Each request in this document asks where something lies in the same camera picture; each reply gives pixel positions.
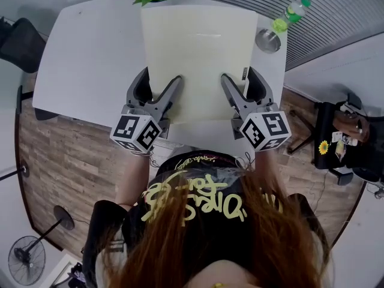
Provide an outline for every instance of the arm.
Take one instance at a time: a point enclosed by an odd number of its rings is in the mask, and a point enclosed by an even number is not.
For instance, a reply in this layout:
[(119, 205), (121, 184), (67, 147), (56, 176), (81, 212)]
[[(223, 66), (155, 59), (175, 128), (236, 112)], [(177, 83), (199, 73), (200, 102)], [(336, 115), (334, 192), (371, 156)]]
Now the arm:
[(276, 152), (274, 150), (255, 153), (255, 172), (265, 179), (275, 178), (280, 190), (287, 196), (286, 186), (281, 178), (277, 165)]
[(108, 200), (95, 203), (83, 253), (83, 273), (88, 288), (97, 288), (96, 259), (106, 246), (107, 234), (118, 230), (126, 215), (126, 210)]
[(115, 203), (129, 211), (148, 185), (149, 157), (129, 155)]

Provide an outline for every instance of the floor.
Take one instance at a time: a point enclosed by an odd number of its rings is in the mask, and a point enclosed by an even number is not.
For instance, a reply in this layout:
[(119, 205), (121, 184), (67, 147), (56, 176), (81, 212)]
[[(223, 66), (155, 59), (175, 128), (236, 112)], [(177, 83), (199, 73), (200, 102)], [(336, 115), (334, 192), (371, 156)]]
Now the floor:
[[(30, 77), (33, 86), (35, 77)], [(313, 102), (287, 89), (283, 90), (281, 107), (303, 113), (313, 124), (316, 112)], [(287, 143), (308, 136), (299, 120), (288, 116), (293, 133)], [(49, 238), (77, 256), (81, 256), (93, 204), (101, 199), (113, 200), (115, 184), (127, 165), (124, 150), (109, 140), (110, 129), (80, 120), (59, 116), (37, 121), (32, 101), (23, 102), (20, 116), (20, 157), (29, 165), (30, 176), (23, 178), (26, 198), (35, 227), (47, 230), (54, 222), (53, 207), (61, 205), (76, 219), (75, 229), (61, 227)], [(165, 140), (155, 144), (153, 159), (161, 164), (178, 145)], [(362, 187), (355, 178), (346, 187), (336, 184), (334, 175), (311, 165), (314, 148), (308, 145), (294, 156), (286, 146), (278, 150), (280, 172), (289, 193), (304, 194), (315, 210), (326, 235), (332, 242), (347, 220)], [(155, 176), (157, 168), (151, 167)]]

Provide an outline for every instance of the black shirt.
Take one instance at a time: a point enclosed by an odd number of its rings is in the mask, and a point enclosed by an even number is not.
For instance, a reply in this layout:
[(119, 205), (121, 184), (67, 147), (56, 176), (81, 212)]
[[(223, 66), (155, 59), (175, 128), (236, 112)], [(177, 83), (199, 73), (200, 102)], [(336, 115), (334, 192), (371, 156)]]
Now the black shirt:
[[(164, 162), (156, 178), (149, 183), (147, 191), (129, 212), (113, 202), (97, 202), (83, 256), (88, 286), (96, 286), (95, 261), (106, 231), (121, 226), (129, 251), (139, 241), (145, 229), (161, 183), (173, 181), (180, 176), (189, 180), (190, 193), (195, 194), (194, 199), (187, 200), (189, 214), (185, 219), (188, 223), (183, 257), (187, 272), (196, 274), (218, 260), (229, 260), (248, 269), (252, 260), (248, 250), (252, 243), (252, 230), (247, 213), (242, 207), (241, 175), (242, 170), (237, 168), (233, 157), (211, 151), (193, 151)], [(322, 231), (305, 196), (294, 194), (290, 197), (298, 198), (301, 212), (311, 229), (315, 232)], [(271, 204), (281, 209), (278, 200)]]

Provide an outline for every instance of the chair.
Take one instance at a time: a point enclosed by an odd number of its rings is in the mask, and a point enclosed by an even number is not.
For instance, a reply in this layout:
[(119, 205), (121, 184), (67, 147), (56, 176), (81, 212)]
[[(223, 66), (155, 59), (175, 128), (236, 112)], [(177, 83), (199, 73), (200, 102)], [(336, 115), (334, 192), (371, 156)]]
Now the chair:
[(377, 182), (384, 178), (384, 117), (366, 117), (370, 123), (370, 136), (366, 143), (358, 146), (346, 145), (346, 154), (340, 162), (335, 155), (336, 144), (329, 146), (328, 152), (321, 155), (319, 146), (324, 140), (331, 142), (332, 133), (338, 131), (333, 126), (334, 115), (343, 103), (317, 103), (319, 109), (317, 114), (316, 126), (313, 127), (303, 116), (295, 111), (291, 111), (292, 116), (297, 116), (303, 124), (311, 131), (311, 135), (299, 146), (288, 147), (287, 153), (294, 154), (305, 145), (314, 141), (314, 161), (317, 169), (328, 169), (331, 173), (338, 176), (338, 184), (345, 185), (352, 180), (352, 173), (342, 174), (334, 169), (346, 166), (364, 180)]
[[(13, 25), (0, 19), (0, 58), (11, 62), (26, 73), (35, 73), (40, 65), (46, 42), (37, 32), (33, 24), (21, 18)], [(23, 86), (17, 90), (16, 113), (22, 112), (22, 101), (32, 98), (33, 92), (23, 93)], [(54, 118), (58, 114), (35, 109), (38, 121)]]

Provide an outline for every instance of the white table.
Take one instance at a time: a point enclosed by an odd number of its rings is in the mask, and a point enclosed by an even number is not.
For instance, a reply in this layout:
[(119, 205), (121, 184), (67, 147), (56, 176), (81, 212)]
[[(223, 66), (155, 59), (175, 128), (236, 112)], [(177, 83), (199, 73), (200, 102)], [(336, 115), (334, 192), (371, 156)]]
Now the white table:
[[(93, 0), (63, 9), (49, 36), (39, 67), (33, 106), (111, 127), (125, 104), (129, 85), (146, 66), (140, 5), (134, 0)], [(174, 5), (222, 5), (212, 0), (170, 0)], [(259, 15), (257, 27), (272, 20)], [(270, 55), (254, 45), (251, 66), (268, 82), (280, 105), (287, 52)], [(234, 140), (230, 121), (171, 125), (168, 139), (243, 157), (252, 151)]]

